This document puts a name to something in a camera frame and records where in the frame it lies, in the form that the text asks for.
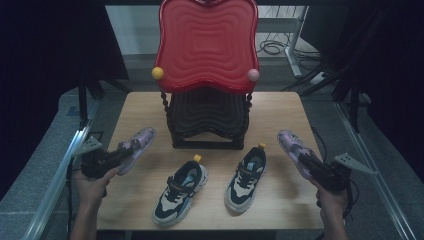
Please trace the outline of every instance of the person's arm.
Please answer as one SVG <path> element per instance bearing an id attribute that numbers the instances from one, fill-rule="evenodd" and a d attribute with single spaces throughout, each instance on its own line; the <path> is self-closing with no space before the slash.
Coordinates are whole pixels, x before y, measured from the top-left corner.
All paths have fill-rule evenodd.
<path id="1" fill-rule="evenodd" d="M 318 188 L 317 199 L 321 202 L 321 219 L 326 240 L 347 240 L 343 212 L 347 203 L 346 190 L 340 193 L 327 191 L 314 179 L 310 180 Z"/>
<path id="2" fill-rule="evenodd" d="M 95 240 L 97 235 L 97 213 L 102 203 L 102 197 L 111 178 L 118 169 L 111 169 L 103 178 L 90 179 L 81 170 L 75 173 L 80 205 L 77 218 L 71 232 L 71 240 Z"/>

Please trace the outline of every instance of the pink ball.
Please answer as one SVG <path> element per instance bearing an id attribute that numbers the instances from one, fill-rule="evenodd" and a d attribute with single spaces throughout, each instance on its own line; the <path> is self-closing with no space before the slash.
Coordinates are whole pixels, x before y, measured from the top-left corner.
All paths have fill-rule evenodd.
<path id="1" fill-rule="evenodd" d="M 250 69 L 247 72 L 247 78 L 249 78 L 250 81 L 256 82 L 259 79 L 259 71 L 256 69 Z"/>

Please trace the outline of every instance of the purple shoe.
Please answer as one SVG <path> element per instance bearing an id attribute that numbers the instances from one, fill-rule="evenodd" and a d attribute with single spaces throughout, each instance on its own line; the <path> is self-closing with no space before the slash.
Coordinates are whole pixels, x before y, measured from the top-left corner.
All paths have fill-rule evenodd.
<path id="1" fill-rule="evenodd" d="M 134 166 L 137 159 L 141 156 L 141 154 L 146 150 L 150 144 L 152 144 L 153 139 L 156 137 L 155 129 L 148 127 L 142 129 L 140 132 L 135 134 L 129 141 L 120 142 L 118 144 L 118 149 L 121 148 L 133 148 L 134 153 L 124 159 L 119 166 L 119 176 L 127 174 L 131 168 Z"/>
<path id="2" fill-rule="evenodd" d="M 298 158 L 300 153 L 308 155 L 315 155 L 315 153 L 311 149 L 307 148 L 302 142 L 302 140 L 300 140 L 298 136 L 296 136 L 289 130 L 281 130 L 278 133 L 277 140 L 278 143 L 280 143 L 281 148 L 293 160 L 300 174 L 308 180 L 312 179 L 312 175 L 309 173 L 309 169 L 306 168 L 305 165 L 303 165 Z"/>

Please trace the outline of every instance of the wooden table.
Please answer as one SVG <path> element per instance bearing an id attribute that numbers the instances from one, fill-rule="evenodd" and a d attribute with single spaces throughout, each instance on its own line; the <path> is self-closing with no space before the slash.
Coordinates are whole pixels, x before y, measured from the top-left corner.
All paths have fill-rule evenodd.
<path id="1" fill-rule="evenodd" d="M 237 230 L 322 228 L 316 188 L 302 178 L 293 161 L 277 142 L 277 133 L 289 129 L 319 154 L 302 103 L 296 93 L 254 92 L 250 125 L 243 150 L 174 149 L 159 92 L 134 92 L 127 96 L 110 149 L 136 132 L 153 127 L 156 139 L 132 170 L 108 185 L 108 196 L 98 216 L 99 230 Z M 238 162 L 251 147 L 265 143 L 268 170 L 257 185 L 255 200 L 243 214 L 234 214 L 224 203 L 224 192 Z M 168 176 L 195 154 L 202 156 L 209 180 L 194 196 L 187 217 L 162 228 L 153 223 L 156 203 L 167 187 Z"/>

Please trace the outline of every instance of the hand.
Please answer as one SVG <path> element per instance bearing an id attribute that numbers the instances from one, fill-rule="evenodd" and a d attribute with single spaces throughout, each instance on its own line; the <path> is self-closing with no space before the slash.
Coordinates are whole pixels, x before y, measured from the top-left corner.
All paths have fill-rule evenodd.
<path id="1" fill-rule="evenodd" d="M 330 192 L 314 179 L 310 182 L 318 188 L 317 199 L 321 203 L 321 219 L 324 224 L 325 239 L 347 239 L 343 212 L 347 204 L 347 192 Z"/>
<path id="2" fill-rule="evenodd" d="M 80 196 L 80 205 L 100 207 L 106 186 L 118 171 L 118 168 L 114 168 L 109 170 L 103 178 L 91 179 L 78 170 L 75 173 L 75 182 Z"/>

